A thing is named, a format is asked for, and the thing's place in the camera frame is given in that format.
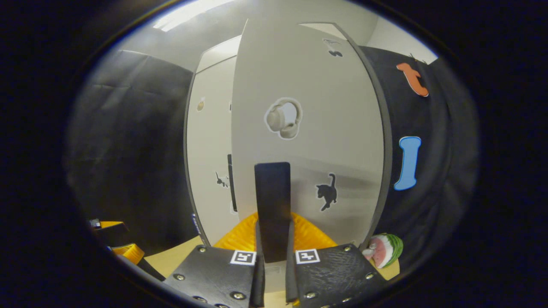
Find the white double-door shoe cabinet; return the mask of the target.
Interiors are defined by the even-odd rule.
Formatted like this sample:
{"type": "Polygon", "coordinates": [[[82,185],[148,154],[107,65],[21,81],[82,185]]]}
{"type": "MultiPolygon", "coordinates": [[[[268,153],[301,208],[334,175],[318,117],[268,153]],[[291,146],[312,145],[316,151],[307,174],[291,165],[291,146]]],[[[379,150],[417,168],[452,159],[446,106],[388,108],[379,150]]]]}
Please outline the white double-door shoe cabinet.
{"type": "Polygon", "coordinates": [[[374,233],[390,185],[390,121],[371,63],[341,26],[247,20],[200,55],[185,130],[205,244],[258,210],[259,163],[290,164],[290,210],[337,244],[374,233]]]}

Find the white cabinet drawer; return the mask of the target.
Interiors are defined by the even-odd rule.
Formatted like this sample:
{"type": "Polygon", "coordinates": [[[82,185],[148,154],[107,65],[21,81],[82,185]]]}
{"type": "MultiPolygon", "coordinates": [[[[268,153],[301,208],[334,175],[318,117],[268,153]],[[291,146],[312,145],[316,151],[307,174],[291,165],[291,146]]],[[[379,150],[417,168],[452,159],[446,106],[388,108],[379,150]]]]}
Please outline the white cabinet drawer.
{"type": "Polygon", "coordinates": [[[195,73],[202,72],[213,65],[237,56],[240,42],[241,35],[219,43],[204,51],[200,56],[195,73]]]}

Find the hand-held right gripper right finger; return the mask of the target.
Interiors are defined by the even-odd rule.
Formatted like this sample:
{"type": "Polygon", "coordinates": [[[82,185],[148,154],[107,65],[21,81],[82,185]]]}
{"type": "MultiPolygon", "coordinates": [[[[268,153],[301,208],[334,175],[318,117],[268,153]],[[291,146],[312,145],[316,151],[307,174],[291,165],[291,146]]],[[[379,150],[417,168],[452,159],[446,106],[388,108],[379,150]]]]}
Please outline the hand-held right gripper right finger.
{"type": "Polygon", "coordinates": [[[286,256],[286,300],[294,308],[366,308],[387,281],[352,243],[338,245],[292,214],[286,256]]]}

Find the watermelon slice toy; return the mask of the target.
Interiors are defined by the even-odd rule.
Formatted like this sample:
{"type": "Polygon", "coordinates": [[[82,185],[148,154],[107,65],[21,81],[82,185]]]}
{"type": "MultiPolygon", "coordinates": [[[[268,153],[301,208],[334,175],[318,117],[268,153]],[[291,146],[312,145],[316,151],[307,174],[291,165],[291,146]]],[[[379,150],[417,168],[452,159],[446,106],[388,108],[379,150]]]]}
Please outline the watermelon slice toy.
{"type": "Polygon", "coordinates": [[[376,234],[370,238],[368,246],[362,250],[362,255],[373,261],[378,269],[389,267],[402,254],[403,240],[394,234],[376,234]]]}

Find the cabinet door with headphones sticker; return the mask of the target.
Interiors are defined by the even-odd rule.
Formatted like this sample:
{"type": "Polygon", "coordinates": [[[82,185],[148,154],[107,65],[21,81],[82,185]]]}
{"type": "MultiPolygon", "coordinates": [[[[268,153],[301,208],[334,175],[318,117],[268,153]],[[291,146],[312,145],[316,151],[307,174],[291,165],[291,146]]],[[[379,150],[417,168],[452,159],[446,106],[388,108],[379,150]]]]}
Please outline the cabinet door with headphones sticker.
{"type": "Polygon", "coordinates": [[[364,245],[384,209],[386,104],[344,31],[249,19],[232,95],[232,178],[241,219],[258,210],[254,166],[290,164],[290,209],[337,244],[364,245]]]}

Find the cabinet door with camera sticker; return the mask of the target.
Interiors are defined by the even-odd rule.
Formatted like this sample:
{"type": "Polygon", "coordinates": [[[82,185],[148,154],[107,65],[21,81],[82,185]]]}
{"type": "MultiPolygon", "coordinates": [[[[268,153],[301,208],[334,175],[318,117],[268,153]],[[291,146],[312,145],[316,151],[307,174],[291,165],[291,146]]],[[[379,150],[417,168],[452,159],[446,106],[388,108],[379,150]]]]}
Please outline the cabinet door with camera sticker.
{"type": "Polygon", "coordinates": [[[232,206],[228,166],[236,60],[232,57],[198,72],[188,106],[188,180],[200,234],[211,246],[239,222],[232,206]]]}

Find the black backdrop cloth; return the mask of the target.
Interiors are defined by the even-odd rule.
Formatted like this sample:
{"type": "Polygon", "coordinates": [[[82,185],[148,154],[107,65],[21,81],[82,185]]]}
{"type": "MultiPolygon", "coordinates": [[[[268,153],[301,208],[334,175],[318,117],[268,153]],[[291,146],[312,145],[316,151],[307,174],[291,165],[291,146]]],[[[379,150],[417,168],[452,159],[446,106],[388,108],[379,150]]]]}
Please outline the black backdrop cloth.
{"type": "Polygon", "coordinates": [[[382,86],[392,133],[392,174],[375,232],[403,241],[401,274],[442,248],[468,210],[480,166],[476,106],[450,63],[430,64],[376,47],[361,47],[382,86]],[[418,137],[416,184],[396,190],[405,137],[418,137]]]}
{"type": "Polygon", "coordinates": [[[67,179],[88,219],[124,222],[156,254],[198,235],[184,162],[194,73],[135,51],[108,55],[76,96],[67,179]]]}

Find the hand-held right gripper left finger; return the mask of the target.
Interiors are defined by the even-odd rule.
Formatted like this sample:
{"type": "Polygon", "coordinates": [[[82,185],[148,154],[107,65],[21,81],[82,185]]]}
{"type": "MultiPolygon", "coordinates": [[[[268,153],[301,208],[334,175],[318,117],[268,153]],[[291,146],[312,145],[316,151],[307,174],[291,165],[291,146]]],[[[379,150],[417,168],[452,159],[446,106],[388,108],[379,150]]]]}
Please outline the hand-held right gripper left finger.
{"type": "Polygon", "coordinates": [[[265,267],[258,214],[239,222],[213,246],[198,244],[164,280],[210,308],[263,308],[265,267]]]}

